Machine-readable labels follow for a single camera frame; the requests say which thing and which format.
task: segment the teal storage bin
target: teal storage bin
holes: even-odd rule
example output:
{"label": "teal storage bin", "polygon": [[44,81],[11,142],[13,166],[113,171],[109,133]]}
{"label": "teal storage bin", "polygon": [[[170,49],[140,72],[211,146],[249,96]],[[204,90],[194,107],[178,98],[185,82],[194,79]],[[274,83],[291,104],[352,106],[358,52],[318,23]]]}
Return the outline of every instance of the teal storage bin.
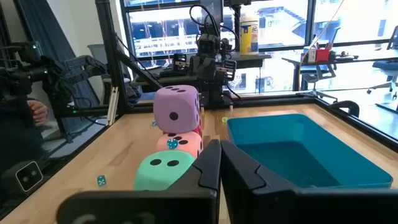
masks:
{"label": "teal storage bin", "polygon": [[233,118],[229,140],[303,188],[389,188],[392,177],[302,114]]}

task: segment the small die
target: small die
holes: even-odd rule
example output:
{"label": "small die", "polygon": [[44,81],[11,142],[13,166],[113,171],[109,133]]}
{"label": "small die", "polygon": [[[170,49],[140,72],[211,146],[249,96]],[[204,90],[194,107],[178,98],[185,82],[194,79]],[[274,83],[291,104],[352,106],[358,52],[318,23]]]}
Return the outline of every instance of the small die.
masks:
{"label": "small die", "polygon": [[167,140],[167,147],[169,149],[175,149],[178,146],[178,140],[177,139],[169,139]]}
{"label": "small die", "polygon": [[100,187],[106,185],[106,180],[105,180],[105,176],[104,175],[97,176],[97,184]]}

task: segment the wooden tabletop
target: wooden tabletop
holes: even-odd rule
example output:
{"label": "wooden tabletop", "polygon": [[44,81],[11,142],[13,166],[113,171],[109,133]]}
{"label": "wooden tabletop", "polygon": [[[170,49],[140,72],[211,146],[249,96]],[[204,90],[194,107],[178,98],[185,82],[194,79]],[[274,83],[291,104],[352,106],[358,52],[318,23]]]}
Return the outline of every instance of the wooden tabletop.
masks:
{"label": "wooden tabletop", "polygon": [[[355,151],[394,178],[398,188],[398,154],[342,122],[316,105],[265,106],[205,111],[202,114],[203,142],[228,139],[222,117],[251,117],[276,114],[305,114]],[[154,115],[128,114],[119,119],[39,190],[12,211],[0,224],[53,224],[60,203],[84,190],[131,190],[135,172],[146,156],[155,152],[162,135],[152,126]],[[96,177],[105,175],[107,184],[98,187]],[[220,223],[229,223],[225,199],[221,196]]]}
{"label": "wooden tabletop", "polygon": [[[379,60],[398,60],[398,50],[373,50],[367,53],[362,52],[358,56],[358,59],[353,60],[335,60],[334,62],[303,63],[303,65],[331,65],[339,63],[375,62]],[[301,56],[299,54],[291,54],[282,57],[282,60],[288,61],[294,65],[300,65]]]}

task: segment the window frame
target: window frame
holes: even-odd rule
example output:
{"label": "window frame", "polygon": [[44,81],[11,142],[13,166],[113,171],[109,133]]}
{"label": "window frame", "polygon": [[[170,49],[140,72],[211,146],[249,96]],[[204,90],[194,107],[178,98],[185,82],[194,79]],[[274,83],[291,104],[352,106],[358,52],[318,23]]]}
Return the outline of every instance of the window frame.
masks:
{"label": "window frame", "polygon": [[[271,1],[271,0],[252,0],[252,1]],[[170,2],[170,3],[161,3],[161,4],[152,4],[152,5],[143,5],[141,6],[125,6],[124,0],[120,0],[121,5],[121,12],[123,16],[123,25],[124,31],[126,32],[127,38],[127,46],[131,50],[132,53],[135,53],[134,41],[132,38],[131,32],[131,23],[129,22],[129,13],[130,12],[139,12],[142,11],[144,8],[145,11],[151,10],[159,10],[160,9],[176,9],[181,7],[190,7],[193,4],[199,4],[199,0],[194,1],[185,1],[185,2]],[[303,49],[305,46],[311,44],[312,36],[313,36],[313,27],[314,27],[314,20],[315,20],[315,10],[316,10],[317,0],[308,0],[307,5],[307,23],[305,26],[305,41],[304,44],[301,45],[288,45],[288,46],[280,46],[280,47],[263,47],[260,48],[260,52],[274,52],[274,51],[283,51],[283,50],[300,50]],[[236,8],[239,16],[235,16],[235,26],[239,24],[239,17],[240,17],[240,6]],[[363,41],[353,41],[353,42],[339,42],[335,43],[334,47],[347,47],[352,45],[363,45],[363,44],[384,44],[388,43],[389,39],[374,39],[374,40],[363,40]],[[139,60],[161,60],[167,59],[171,55],[154,55],[154,56],[145,56],[145,57],[138,57]]]}

